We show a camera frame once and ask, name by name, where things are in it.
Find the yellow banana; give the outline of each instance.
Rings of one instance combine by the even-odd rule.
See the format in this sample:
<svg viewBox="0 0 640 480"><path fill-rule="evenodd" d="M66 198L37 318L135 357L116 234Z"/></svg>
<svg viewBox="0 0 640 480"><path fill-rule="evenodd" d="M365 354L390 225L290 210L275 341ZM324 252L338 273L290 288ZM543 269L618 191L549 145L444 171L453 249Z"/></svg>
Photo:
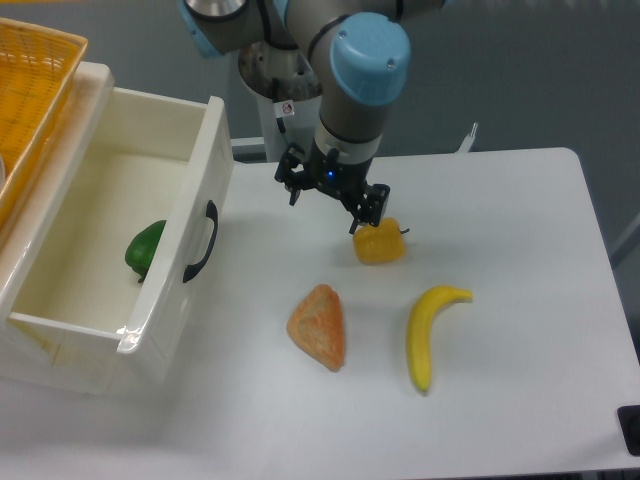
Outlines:
<svg viewBox="0 0 640 480"><path fill-rule="evenodd" d="M413 306L407 326L407 361L415 386L426 392L431 383L431 349L429 338L435 315L446 305L470 301L473 294L449 285L427 290Z"/></svg>

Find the white plastic box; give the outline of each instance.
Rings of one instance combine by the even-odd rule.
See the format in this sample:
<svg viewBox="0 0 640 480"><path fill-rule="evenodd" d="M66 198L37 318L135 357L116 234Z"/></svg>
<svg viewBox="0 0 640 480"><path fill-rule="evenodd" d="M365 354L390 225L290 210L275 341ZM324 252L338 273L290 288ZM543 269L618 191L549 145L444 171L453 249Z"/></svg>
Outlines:
<svg viewBox="0 0 640 480"><path fill-rule="evenodd" d="M106 66L83 63L46 155L0 251L0 375L89 393L122 365L161 381L198 268L215 263L233 169L222 100L113 88ZM162 219L140 284L124 253Z"/></svg>

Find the orange basket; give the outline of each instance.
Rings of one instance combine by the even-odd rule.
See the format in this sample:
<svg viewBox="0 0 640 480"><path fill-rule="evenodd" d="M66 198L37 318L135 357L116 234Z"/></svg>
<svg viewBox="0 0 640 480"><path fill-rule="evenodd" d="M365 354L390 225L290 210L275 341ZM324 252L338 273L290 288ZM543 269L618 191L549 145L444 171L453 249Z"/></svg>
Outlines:
<svg viewBox="0 0 640 480"><path fill-rule="evenodd" d="M0 18L0 229L28 194L87 45L76 35Z"/></svg>

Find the white table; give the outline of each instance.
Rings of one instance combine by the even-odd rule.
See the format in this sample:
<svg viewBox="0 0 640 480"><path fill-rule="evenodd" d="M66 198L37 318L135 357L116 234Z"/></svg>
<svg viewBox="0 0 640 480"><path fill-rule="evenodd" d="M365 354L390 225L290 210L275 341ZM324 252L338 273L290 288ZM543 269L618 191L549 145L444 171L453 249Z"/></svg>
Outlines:
<svg viewBox="0 0 640 480"><path fill-rule="evenodd" d="M578 159L567 150L374 161L409 253L360 265L335 201L298 204L275 165L237 165L202 298L159 389L108 397L0 380L1 478L390 479L640 466L616 409L640 368ZM285 324L341 295L331 373ZM470 288L433 330L426 396L404 334L427 288Z"/></svg>

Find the toy bread slice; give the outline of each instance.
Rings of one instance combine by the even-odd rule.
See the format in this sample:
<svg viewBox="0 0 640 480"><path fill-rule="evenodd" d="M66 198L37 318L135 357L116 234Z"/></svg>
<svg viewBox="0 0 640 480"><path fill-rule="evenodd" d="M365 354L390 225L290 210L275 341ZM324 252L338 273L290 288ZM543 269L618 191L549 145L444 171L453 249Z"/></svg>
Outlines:
<svg viewBox="0 0 640 480"><path fill-rule="evenodd" d="M340 297L329 285L318 285L300 302L287 333L305 353L329 370L344 364L344 323Z"/></svg>

